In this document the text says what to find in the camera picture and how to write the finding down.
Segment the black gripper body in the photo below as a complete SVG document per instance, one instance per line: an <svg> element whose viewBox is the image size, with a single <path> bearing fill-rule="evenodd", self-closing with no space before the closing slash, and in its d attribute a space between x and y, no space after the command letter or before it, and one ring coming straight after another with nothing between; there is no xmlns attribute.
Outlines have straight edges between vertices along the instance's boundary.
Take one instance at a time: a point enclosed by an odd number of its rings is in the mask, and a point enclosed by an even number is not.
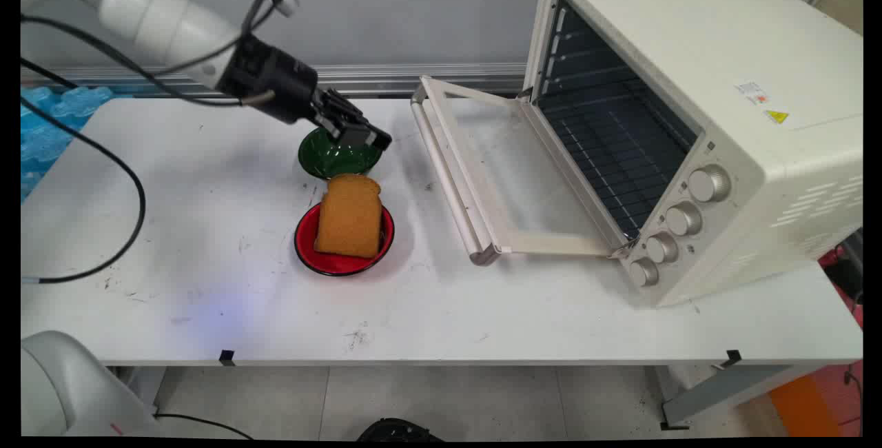
<svg viewBox="0 0 882 448"><path fill-rule="evenodd" d="M317 87L314 68L255 36L238 43L216 85L224 95L249 101L258 111L290 125L315 119Z"/></svg>

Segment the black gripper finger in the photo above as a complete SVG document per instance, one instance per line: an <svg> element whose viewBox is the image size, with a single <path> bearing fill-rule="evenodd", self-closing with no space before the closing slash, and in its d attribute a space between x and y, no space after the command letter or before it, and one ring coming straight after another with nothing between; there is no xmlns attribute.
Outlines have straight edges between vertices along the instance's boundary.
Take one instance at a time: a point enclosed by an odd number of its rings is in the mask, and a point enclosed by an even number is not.
<svg viewBox="0 0 882 448"><path fill-rule="evenodd" d="M334 145L373 146L378 140L378 131L359 112L324 110L317 112L315 121Z"/></svg>
<svg viewBox="0 0 882 448"><path fill-rule="evenodd" d="M334 110L334 111L354 111L359 112L363 115L362 111L353 105L346 99L343 95L341 95L338 91L334 89L327 89L322 91L322 111L324 110ZM387 150L388 147L393 143L393 137L390 134L383 130L379 130L379 128L375 127L375 125L371 124L375 130L378 131L378 140L375 142L373 146L377 150Z"/></svg>

